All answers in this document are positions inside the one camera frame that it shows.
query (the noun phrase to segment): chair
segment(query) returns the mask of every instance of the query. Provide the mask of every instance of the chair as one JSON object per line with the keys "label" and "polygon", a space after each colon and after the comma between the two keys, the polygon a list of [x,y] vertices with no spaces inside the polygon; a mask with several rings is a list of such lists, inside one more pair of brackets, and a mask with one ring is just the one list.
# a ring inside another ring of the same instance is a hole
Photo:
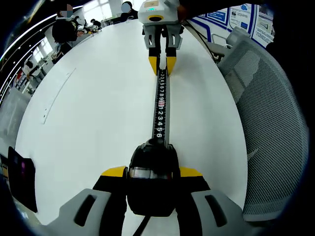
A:
{"label": "chair", "polygon": [[[218,34],[212,33],[211,34],[211,42],[206,42],[208,45],[209,50],[214,54],[214,56],[218,57],[216,62],[220,62],[221,58],[228,54],[229,50],[235,45],[237,39],[241,36],[247,36],[249,37],[250,34],[247,33],[244,29],[241,29],[239,27],[235,27],[233,31],[229,34],[227,38],[224,38]],[[226,44],[224,46],[214,43],[214,36],[217,36],[219,38],[223,38],[226,41]]]}
{"label": "chair", "polygon": [[246,221],[275,219],[299,184],[308,159],[308,128],[278,62],[241,36],[218,67],[235,100],[245,135]]}

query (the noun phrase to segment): desk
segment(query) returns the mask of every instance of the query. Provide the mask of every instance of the desk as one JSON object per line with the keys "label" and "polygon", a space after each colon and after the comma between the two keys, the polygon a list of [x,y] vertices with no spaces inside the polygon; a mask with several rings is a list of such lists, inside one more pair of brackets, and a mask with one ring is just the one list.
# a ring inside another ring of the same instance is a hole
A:
{"label": "desk", "polygon": [[[59,207],[92,188],[103,171],[128,166],[136,147],[151,138],[156,76],[141,32],[138,20],[104,28],[61,58],[33,95],[16,150],[34,161],[41,223],[54,220]],[[202,45],[188,30],[182,37],[170,76],[170,143],[181,166],[200,171],[211,188],[243,208],[247,154],[236,105]],[[123,235],[142,218],[128,210]],[[158,230],[178,235],[176,213],[151,219],[143,235]]]}

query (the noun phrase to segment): blue poster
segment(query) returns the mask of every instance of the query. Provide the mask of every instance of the blue poster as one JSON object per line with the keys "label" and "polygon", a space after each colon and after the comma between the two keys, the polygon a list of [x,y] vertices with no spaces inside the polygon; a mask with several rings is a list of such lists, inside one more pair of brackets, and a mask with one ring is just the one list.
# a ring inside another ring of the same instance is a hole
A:
{"label": "blue poster", "polygon": [[218,22],[226,24],[227,8],[222,9],[220,11],[208,13],[207,17],[210,18],[210,19],[216,20]]}

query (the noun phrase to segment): black cable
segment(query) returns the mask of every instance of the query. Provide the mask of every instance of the black cable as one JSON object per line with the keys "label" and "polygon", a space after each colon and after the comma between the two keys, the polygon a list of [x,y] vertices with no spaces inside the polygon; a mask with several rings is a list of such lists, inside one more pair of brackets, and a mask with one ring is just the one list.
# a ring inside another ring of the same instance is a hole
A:
{"label": "black cable", "polygon": [[134,232],[133,236],[141,236],[142,235],[142,233],[143,233],[144,229],[146,228],[150,218],[151,218],[150,216],[145,216],[143,218],[141,224],[139,225],[136,232]]}
{"label": "black cable", "polygon": [[210,50],[210,48],[208,47],[208,45],[206,44],[206,42],[202,39],[202,37],[204,37],[205,39],[207,39],[207,38],[206,38],[205,36],[203,36],[198,30],[196,30],[196,29],[194,28],[194,26],[191,25],[190,22],[188,22],[188,21],[186,20],[185,23],[187,23],[188,26],[191,27],[191,28],[198,34],[198,36],[200,37],[201,41],[203,42],[203,44],[204,44],[204,45],[206,46],[206,48],[208,49],[208,51],[209,51],[209,53],[210,53],[210,55],[211,55],[213,61],[215,62],[215,61],[216,61],[216,60],[215,60],[215,56],[214,56],[213,53],[211,52],[211,50]]}

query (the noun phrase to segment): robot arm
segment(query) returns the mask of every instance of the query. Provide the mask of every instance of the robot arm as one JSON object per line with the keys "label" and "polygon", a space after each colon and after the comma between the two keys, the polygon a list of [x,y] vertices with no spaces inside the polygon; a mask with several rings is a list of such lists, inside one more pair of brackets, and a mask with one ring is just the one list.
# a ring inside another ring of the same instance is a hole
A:
{"label": "robot arm", "polygon": [[176,50],[180,48],[183,27],[178,21],[178,0],[146,0],[138,12],[143,23],[144,41],[149,49],[149,62],[154,73],[158,74],[161,54],[160,37],[166,37],[166,64],[168,75],[176,62]]}

